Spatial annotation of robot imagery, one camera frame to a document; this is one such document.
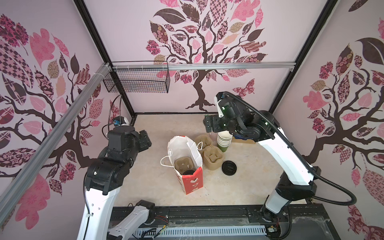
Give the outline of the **red and white paper bag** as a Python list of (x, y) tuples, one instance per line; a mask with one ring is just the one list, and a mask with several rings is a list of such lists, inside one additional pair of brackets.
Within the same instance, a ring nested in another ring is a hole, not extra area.
[(163, 167), (172, 168), (186, 195), (203, 187), (203, 143), (189, 137), (175, 136), (167, 146), (168, 155), (160, 160)]

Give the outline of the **single pulp cup carrier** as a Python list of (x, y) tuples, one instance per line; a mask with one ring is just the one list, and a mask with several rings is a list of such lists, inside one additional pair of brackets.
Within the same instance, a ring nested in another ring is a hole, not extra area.
[(183, 173), (187, 170), (196, 171), (194, 161), (190, 157), (182, 157), (175, 160), (175, 169), (183, 176)]

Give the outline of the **black plastic cup lid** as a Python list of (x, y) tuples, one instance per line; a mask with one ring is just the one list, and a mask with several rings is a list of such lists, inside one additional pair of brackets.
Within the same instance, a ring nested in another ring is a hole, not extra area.
[(193, 175), (195, 173), (194, 170), (187, 170), (183, 173), (183, 176), (189, 176), (189, 175)]

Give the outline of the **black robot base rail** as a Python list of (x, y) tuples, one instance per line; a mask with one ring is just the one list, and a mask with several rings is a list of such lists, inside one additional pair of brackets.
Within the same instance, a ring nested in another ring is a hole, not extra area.
[(208, 221), (234, 223), (245, 221), (246, 224), (277, 226), (292, 222), (293, 212), (288, 207), (276, 215), (268, 214), (262, 205), (237, 206), (156, 206), (150, 211), (150, 219), (140, 228), (154, 228), (187, 224), (202, 224)]

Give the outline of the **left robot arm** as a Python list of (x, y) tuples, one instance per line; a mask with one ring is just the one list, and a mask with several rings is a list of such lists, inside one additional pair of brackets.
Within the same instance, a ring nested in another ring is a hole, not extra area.
[(115, 200), (138, 153), (152, 142), (145, 130), (118, 126), (108, 132), (108, 145), (88, 167), (83, 183), (85, 208), (78, 233), (79, 240), (127, 240), (145, 223), (155, 220), (155, 204), (141, 200), (115, 227), (110, 220)]

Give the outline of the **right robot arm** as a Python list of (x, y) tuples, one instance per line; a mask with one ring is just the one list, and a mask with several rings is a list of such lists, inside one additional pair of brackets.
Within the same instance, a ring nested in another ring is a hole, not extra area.
[[(241, 97), (230, 92), (219, 92), (215, 97), (218, 113), (206, 115), (204, 125), (208, 133), (228, 131), (230, 135), (252, 140), (265, 148), (283, 168), (280, 181), (268, 196), (262, 211), (277, 215), (289, 203), (315, 199), (325, 203), (351, 206), (356, 196), (346, 188), (321, 176), (321, 169), (311, 166), (285, 136), (278, 121), (267, 111), (258, 111)], [(334, 201), (316, 196), (316, 180), (342, 191), (351, 199)]]

